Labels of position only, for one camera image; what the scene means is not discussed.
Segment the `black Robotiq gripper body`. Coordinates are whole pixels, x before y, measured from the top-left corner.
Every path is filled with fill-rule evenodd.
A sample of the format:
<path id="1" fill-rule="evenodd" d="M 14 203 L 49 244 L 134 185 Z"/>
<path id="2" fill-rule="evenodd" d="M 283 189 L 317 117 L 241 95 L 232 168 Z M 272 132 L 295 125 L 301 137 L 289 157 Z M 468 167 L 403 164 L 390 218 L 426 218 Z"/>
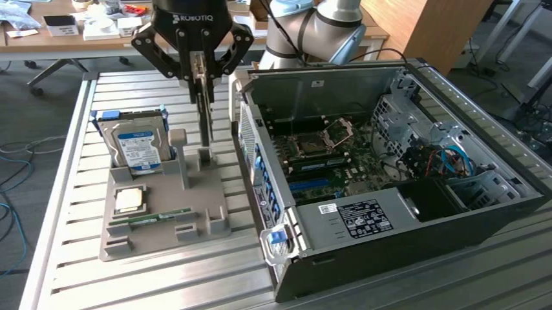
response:
<path id="1" fill-rule="evenodd" d="M 207 41 L 216 48 L 233 30 L 235 24 L 228 13 L 227 2 L 220 0 L 156 0 L 152 1 L 152 31 L 176 47 L 177 31 L 189 51 L 200 51 Z"/>

